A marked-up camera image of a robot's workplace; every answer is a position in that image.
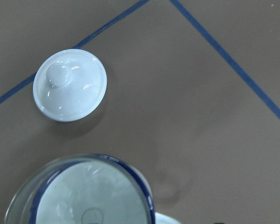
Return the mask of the white ceramic lid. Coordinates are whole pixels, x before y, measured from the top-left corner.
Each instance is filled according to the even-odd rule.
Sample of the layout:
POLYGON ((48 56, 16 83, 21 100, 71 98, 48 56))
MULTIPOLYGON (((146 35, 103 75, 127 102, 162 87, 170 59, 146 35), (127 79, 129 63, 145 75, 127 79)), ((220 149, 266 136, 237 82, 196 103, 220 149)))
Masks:
POLYGON ((36 106, 46 117, 72 122, 92 113, 107 88, 101 61, 82 49, 67 49, 50 56, 33 81, 36 106))

